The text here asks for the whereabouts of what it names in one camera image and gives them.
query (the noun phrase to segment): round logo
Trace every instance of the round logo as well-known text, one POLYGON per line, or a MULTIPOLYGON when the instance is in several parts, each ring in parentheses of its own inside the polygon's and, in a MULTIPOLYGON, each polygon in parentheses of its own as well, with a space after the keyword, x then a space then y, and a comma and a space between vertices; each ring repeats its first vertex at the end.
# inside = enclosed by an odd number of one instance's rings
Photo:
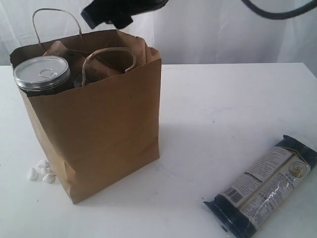
POLYGON ((289 173, 295 178, 301 178, 306 172, 306 165, 302 162, 294 162, 289 166, 289 173))

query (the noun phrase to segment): pull tab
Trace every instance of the pull tab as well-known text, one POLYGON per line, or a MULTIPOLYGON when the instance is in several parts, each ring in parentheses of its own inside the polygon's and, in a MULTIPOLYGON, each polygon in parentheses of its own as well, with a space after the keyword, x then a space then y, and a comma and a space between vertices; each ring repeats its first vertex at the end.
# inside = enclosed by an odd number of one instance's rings
POLYGON ((40 73, 39 76, 43 78, 53 78, 57 75, 51 68, 43 69, 40 73))

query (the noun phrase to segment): barcode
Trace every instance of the barcode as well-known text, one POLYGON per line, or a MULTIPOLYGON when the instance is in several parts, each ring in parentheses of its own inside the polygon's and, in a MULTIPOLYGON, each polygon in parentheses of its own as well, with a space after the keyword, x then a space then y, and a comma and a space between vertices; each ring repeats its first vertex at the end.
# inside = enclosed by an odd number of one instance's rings
POLYGON ((234 202, 237 203, 239 202, 243 196, 241 194, 238 193, 237 190, 235 190, 234 188, 229 188, 227 189, 224 194, 226 194, 228 197, 230 197, 230 199, 234 202))

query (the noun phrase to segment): dark blue package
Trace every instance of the dark blue package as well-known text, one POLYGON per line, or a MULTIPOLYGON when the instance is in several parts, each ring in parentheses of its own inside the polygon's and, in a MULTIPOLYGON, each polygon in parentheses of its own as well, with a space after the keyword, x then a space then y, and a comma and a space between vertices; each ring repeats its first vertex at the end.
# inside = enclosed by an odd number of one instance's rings
POLYGON ((285 135, 214 201, 204 203, 226 232, 250 238, 316 164, 316 151, 285 135))

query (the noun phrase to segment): can lid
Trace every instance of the can lid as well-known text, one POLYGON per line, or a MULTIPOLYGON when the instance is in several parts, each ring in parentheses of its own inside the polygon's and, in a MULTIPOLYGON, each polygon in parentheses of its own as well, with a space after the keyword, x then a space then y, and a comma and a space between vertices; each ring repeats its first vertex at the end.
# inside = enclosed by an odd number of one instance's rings
POLYGON ((19 64, 13 76, 21 89, 43 91, 65 82, 70 76, 70 70, 62 57, 40 56, 19 64))

